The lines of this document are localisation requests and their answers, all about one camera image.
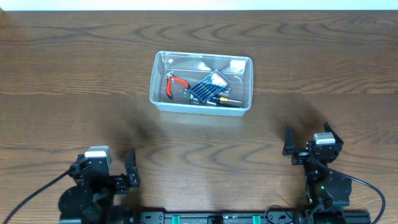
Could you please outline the silver offset wrench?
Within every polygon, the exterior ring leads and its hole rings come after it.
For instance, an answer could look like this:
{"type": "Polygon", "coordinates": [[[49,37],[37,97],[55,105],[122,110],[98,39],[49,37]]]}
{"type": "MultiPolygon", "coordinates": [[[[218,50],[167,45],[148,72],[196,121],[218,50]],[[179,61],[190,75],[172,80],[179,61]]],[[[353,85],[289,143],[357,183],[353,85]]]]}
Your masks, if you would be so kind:
{"type": "MultiPolygon", "coordinates": [[[[230,87],[227,87],[227,88],[221,90],[221,91],[219,92],[219,94],[228,95],[228,94],[230,94],[230,92],[231,92],[231,88],[230,88],[230,87]]],[[[186,89],[183,90],[183,93],[184,93],[184,94],[188,94],[188,93],[190,93],[190,90],[186,88],[186,89]]]]}

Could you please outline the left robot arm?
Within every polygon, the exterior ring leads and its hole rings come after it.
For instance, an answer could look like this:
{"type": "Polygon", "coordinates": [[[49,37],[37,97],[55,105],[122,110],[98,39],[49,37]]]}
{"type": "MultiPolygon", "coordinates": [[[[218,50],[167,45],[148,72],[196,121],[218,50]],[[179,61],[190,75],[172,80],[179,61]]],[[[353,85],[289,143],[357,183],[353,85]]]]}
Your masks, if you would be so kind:
{"type": "Polygon", "coordinates": [[[135,150],[125,163],[126,173],[111,175],[109,146],[91,146],[66,172],[76,183],[58,201],[60,223],[118,224],[227,224],[227,223],[295,223],[294,213],[279,207],[264,213],[167,213],[137,212],[131,207],[114,204],[116,195],[138,188],[140,178],[135,150]]]}

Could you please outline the red handled pliers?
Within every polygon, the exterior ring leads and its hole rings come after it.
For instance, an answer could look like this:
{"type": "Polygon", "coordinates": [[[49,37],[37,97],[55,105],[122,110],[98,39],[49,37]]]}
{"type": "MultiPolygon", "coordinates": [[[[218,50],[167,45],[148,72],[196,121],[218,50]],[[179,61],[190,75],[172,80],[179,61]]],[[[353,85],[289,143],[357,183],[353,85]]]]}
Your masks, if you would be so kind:
{"type": "Polygon", "coordinates": [[[174,98],[174,96],[172,94],[172,81],[173,80],[176,81],[177,83],[183,85],[187,90],[190,89],[190,84],[186,80],[176,77],[172,72],[166,72],[165,77],[167,79],[166,94],[170,100],[172,100],[174,98]]]}

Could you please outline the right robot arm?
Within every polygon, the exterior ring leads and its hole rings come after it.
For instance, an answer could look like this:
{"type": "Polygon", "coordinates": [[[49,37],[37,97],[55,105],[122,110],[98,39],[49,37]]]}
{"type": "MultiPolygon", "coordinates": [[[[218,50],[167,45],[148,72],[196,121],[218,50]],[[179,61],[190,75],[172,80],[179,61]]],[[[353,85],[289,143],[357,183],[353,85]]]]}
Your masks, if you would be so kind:
{"type": "Polygon", "coordinates": [[[310,203],[308,208],[294,213],[294,223],[345,222],[343,209],[349,205],[352,181],[328,167],[339,156],[344,142],[328,123],[324,130],[315,133],[305,147],[296,147],[291,127],[286,129],[282,154],[292,157],[292,165],[303,166],[305,196],[310,203]]]}

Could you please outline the yellow black screwdriver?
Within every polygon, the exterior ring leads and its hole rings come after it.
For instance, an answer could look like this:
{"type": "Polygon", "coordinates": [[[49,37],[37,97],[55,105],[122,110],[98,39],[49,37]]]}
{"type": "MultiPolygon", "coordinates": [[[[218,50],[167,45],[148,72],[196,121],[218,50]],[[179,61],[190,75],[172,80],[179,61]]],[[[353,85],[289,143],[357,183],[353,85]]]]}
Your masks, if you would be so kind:
{"type": "Polygon", "coordinates": [[[225,97],[213,97],[213,98],[211,99],[211,101],[215,101],[215,102],[227,102],[227,103],[242,103],[242,101],[232,100],[232,99],[225,98],[225,97]]]}

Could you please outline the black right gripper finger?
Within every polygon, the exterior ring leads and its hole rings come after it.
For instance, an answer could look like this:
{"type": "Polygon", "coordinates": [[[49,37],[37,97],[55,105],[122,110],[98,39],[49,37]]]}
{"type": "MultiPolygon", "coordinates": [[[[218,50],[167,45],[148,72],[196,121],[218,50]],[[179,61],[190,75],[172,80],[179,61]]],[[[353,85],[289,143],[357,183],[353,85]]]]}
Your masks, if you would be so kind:
{"type": "Polygon", "coordinates": [[[326,133],[331,133],[333,135],[336,144],[339,144],[339,145],[344,144],[343,140],[334,132],[334,130],[331,128],[331,126],[328,124],[328,122],[324,123],[324,130],[326,133]]]}
{"type": "Polygon", "coordinates": [[[292,130],[290,125],[286,127],[286,132],[285,132],[285,143],[284,147],[282,150],[282,155],[283,156],[288,156],[293,154],[295,151],[295,143],[294,143],[294,138],[292,135],[292,130]]]}

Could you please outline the blue screwdriver bit case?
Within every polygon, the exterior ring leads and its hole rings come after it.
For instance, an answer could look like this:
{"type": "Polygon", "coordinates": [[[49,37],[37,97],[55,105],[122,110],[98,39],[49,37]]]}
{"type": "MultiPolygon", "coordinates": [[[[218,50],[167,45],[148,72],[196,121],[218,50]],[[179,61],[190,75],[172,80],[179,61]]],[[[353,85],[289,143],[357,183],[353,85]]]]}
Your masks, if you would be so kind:
{"type": "Polygon", "coordinates": [[[196,85],[191,87],[190,93],[201,103],[206,103],[217,95],[221,90],[228,87],[230,80],[219,70],[214,70],[196,85]]]}

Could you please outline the claw hammer black handle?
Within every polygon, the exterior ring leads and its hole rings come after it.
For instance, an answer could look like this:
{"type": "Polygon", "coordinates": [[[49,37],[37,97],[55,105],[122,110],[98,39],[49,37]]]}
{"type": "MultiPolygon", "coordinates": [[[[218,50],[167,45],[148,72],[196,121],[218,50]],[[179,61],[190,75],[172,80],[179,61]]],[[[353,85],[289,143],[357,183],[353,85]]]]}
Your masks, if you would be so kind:
{"type": "Polygon", "coordinates": [[[200,105],[200,106],[219,106],[219,107],[230,107],[230,108],[240,108],[243,105],[242,103],[227,103],[227,102],[215,102],[215,101],[207,101],[206,103],[201,103],[199,99],[191,97],[189,99],[189,103],[191,105],[200,105]]]}

